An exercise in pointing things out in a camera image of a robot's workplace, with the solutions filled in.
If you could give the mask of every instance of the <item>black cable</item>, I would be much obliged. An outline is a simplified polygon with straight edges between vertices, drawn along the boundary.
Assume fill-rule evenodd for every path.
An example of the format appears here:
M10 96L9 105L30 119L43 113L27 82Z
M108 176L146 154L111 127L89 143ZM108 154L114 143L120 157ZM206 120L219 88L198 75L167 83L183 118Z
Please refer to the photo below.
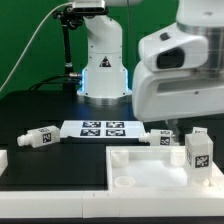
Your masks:
M130 0L127 0L127 10L128 10L129 35L130 35L130 40L131 40L131 45L132 45L134 61L135 61L135 64L137 64L136 46L135 46L135 43L134 43L134 36L133 36L132 23L131 23Z
M80 83L80 80L76 80L75 82L73 81L72 83L70 83L70 84L75 84L75 85L77 85L77 84L79 84ZM38 90L40 87L42 87L43 85L63 85L63 84L69 84L68 82L41 82L41 83L38 83L38 84L36 84L36 85L33 85L33 87L35 87L34 89L33 89L33 91L36 91L36 90Z
M47 79L43 80L42 82L31 86L28 90L38 90L42 85L46 85L46 84L60 84L61 82L52 83L50 81L61 79L61 78L70 78L72 82L75 81L74 84L79 84L79 82L81 80L81 78L71 78L69 75L57 75L57 76L47 78Z

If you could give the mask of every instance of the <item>black marker symbol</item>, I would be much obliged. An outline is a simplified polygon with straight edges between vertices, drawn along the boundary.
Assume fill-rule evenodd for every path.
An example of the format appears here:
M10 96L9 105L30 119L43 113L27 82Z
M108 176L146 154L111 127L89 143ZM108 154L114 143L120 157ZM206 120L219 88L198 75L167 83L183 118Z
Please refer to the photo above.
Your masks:
M107 57L105 57L105 58L103 59L103 61L102 61L101 64L100 64L100 67L103 67L103 68L109 68L109 67L111 67L110 62L109 62L109 60L107 59Z

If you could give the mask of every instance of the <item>round hole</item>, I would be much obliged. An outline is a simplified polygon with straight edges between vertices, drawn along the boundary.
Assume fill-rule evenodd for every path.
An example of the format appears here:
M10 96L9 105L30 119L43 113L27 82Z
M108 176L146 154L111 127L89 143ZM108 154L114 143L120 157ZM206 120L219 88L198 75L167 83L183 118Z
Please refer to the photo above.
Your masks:
M213 15L213 12L205 12L204 13L204 16L212 16Z
M136 181L134 178L132 177L128 177L128 176L121 176L121 177L117 177L114 180L114 184L116 187L133 187L136 184Z

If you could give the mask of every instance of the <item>cable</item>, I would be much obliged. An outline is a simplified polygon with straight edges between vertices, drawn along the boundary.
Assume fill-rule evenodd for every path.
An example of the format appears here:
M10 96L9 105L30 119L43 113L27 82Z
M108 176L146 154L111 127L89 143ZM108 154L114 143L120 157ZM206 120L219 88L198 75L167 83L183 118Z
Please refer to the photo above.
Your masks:
M24 55L26 54L27 50L29 49L31 43L33 42L34 38L36 37L37 33L39 32L40 28L43 26L43 24L45 23L45 21L48 19L48 17L51 16L51 14L56 11L57 9L61 8L61 7L65 7L65 6L69 6L71 5L71 3L65 3L62 5L59 5L57 7L55 7L54 9L52 9L47 16L42 20L42 22L40 23L40 25L37 27L36 31L34 32L33 36L31 37L30 41L28 42L28 44L26 45L23 53L21 54L21 56L19 57L18 61L16 62L15 66L13 67L12 71L9 73L7 79L5 80L5 82L3 83L3 85L0 88L0 93L3 91L3 89L5 88L5 86L8 84L8 82L10 81L12 75L14 74L14 72L16 71L16 69L18 68L20 62L22 61Z
M31 86L28 90L38 90L41 86L46 85L46 84L68 84L69 82L50 82L50 81L54 81L57 79L61 79L61 78L70 78L70 83L73 84L80 84L81 81L81 77L71 77L70 75L57 75L57 76L53 76L50 78L47 78L43 81L41 81L40 83L37 83L33 86Z
M73 80L72 83L68 83L68 82L42 82L42 83L38 83L36 85L33 85L33 90L29 89L30 91L37 91L40 87L42 87L43 85L67 85L67 84L73 84L73 85L80 85L80 80Z
M56 80L56 79L61 79L61 78L69 78L70 76L69 75L56 75L56 76L53 76L53 77L50 77L50 78L47 78L33 86L31 86L28 90L32 90L34 87L38 87L38 86L41 86L42 84L45 84L47 82L50 82L50 81L53 81L53 80Z
M133 51L133 56L134 56L135 64L137 64L136 47L135 47L135 44L134 44L133 30L132 30L132 25L131 25L130 0L127 0L127 9L128 9L128 27L129 27L129 33L130 33L132 51Z

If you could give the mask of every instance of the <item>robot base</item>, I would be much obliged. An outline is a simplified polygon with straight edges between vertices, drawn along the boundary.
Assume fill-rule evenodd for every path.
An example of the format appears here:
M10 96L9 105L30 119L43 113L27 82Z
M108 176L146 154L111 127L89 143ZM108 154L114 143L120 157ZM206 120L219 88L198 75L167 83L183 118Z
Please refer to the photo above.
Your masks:
M131 93L132 92L130 91L130 93L127 93L126 95L124 95L122 97L118 97L118 98L94 98L94 97L86 96L80 92L78 92L77 95L78 95L78 100L82 101L82 102L95 104L95 105L111 106L111 105L118 105L118 104L122 104L122 103L131 102L132 101Z

